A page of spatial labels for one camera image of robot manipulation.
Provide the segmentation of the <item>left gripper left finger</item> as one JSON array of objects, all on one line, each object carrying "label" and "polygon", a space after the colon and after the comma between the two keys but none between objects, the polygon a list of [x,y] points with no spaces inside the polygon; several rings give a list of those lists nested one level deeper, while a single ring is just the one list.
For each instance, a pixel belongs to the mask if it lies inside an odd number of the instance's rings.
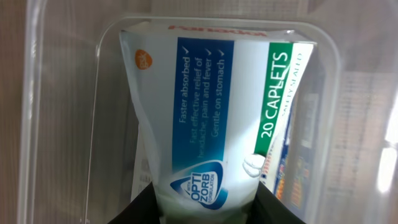
[{"label": "left gripper left finger", "polygon": [[160,213],[152,182],[108,224],[160,224]]}]

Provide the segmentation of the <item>white blue Panadol box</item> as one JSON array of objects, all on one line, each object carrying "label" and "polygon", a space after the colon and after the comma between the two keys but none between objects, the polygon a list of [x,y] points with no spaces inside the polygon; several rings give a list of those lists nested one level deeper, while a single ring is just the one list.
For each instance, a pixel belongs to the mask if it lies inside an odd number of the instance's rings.
[{"label": "white blue Panadol box", "polygon": [[119,39],[165,221],[244,223],[315,43],[150,22]]}]

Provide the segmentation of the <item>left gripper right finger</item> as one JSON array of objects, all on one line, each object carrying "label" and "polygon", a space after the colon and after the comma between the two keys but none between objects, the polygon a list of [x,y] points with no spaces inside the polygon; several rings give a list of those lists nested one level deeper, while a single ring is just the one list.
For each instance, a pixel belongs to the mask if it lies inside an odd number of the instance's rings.
[{"label": "left gripper right finger", "polygon": [[253,201],[253,224],[305,224],[305,222],[294,215],[260,182]]}]

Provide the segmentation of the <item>clear plastic container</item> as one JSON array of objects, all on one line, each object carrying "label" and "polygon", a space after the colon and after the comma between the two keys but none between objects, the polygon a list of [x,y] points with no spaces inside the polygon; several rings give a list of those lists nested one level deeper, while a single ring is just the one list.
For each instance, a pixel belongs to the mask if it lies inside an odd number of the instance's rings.
[{"label": "clear plastic container", "polygon": [[119,31],[150,21],[294,30],[318,45],[310,223],[397,222],[397,2],[29,1],[19,223],[107,223],[149,176]]}]

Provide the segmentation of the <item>blue children patches box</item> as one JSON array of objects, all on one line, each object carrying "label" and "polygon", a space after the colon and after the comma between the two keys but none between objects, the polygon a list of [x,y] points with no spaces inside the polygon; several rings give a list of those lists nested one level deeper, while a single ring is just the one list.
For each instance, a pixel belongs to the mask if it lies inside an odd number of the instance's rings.
[{"label": "blue children patches box", "polygon": [[284,188],[281,202],[298,218],[310,223],[310,215],[316,213],[318,205],[313,198],[313,163],[317,161],[318,122],[320,120],[319,95],[299,93],[290,112],[289,134],[284,136],[284,148],[278,163],[284,170]]}]

